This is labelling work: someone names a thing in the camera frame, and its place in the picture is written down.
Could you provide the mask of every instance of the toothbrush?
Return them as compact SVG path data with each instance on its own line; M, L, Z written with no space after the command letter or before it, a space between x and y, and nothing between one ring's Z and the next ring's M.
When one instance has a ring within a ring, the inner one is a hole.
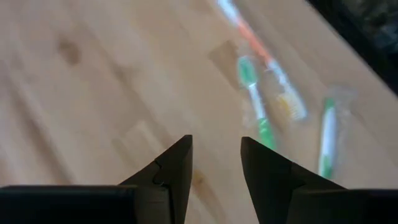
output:
M256 68L248 56L243 56L238 59L238 73L242 85L244 85L250 92L259 125L259 137L261 139L261 143L269 149L275 150L275 137L272 133L271 124L267 118L260 93L257 89Z
M279 95L280 104L287 105L285 108L287 113L293 120L301 120L307 117L307 109L303 99L297 90L292 86L287 74L283 71L279 63L271 57L267 50L262 46L261 41L256 37L254 32L244 21L238 9L231 0L218 0L218 5L223 10L229 21L238 28L241 35L250 43L251 48L266 63L266 65L274 72L280 85L284 88L284 93Z
M318 174L330 179L333 174L333 160L336 151L337 117L335 101L332 98L325 100L325 109L322 121L322 136L320 145Z

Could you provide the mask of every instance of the wood grain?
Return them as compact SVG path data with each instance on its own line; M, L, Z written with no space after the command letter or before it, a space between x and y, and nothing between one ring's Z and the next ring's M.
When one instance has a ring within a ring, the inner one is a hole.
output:
M358 99L335 181L397 187L395 96L305 3L237 3L310 111L275 121L281 153L316 169L322 100L344 83ZM257 222L239 153L256 137L241 40L214 1L4 0L0 29L1 185L117 184L192 134L187 223Z

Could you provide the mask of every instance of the green toothbrush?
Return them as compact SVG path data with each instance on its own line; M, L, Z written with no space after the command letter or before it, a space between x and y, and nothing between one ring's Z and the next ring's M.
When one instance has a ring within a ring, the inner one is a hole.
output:
M275 150L275 137L272 133L271 124L267 118L266 111L262 104L262 99L257 89L257 71L248 56L238 58L238 73L241 83L250 92L254 111L256 112L257 122L259 125L259 137L261 143L268 148Z

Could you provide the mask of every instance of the black pointed object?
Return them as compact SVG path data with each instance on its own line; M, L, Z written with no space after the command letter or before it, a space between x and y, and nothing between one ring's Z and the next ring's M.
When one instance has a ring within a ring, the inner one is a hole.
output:
M0 188L0 223L182 224L191 178L192 136L184 136L121 185Z
M241 159L260 224L398 223L396 190L347 190L249 137Z
M185 135L121 185L162 186L169 190L173 223L184 223L192 179L192 135Z

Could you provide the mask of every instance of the black plastic object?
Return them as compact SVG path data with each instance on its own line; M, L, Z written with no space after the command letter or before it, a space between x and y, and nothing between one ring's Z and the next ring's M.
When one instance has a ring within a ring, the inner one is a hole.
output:
M398 223L398 191L347 190L249 137L243 172L259 223Z
M192 136L115 186L10 186L0 189L0 223L183 224L192 178Z
M398 1L307 0L398 94Z

